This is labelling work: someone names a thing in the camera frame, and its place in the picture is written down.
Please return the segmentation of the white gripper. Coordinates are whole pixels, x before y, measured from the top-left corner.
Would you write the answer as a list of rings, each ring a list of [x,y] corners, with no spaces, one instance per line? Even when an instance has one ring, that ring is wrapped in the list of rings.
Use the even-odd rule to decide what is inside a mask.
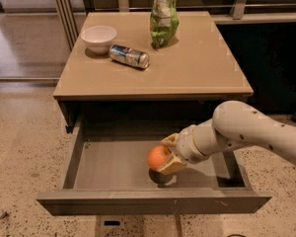
[[[183,170],[187,163],[197,164],[208,159],[196,147],[193,139],[195,125],[184,128],[180,133],[172,133],[163,138],[161,144],[167,147],[176,147],[177,155],[170,155],[167,160],[157,168],[163,175],[175,174]]]

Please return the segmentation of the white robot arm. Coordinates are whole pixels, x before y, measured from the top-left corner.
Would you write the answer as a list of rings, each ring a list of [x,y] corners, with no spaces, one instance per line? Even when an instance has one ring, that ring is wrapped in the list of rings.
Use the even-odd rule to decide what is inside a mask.
[[[174,174],[219,152],[247,146],[269,150],[296,166],[296,126],[276,121],[239,101],[220,104],[211,119],[165,137],[161,144],[175,150],[156,171]]]

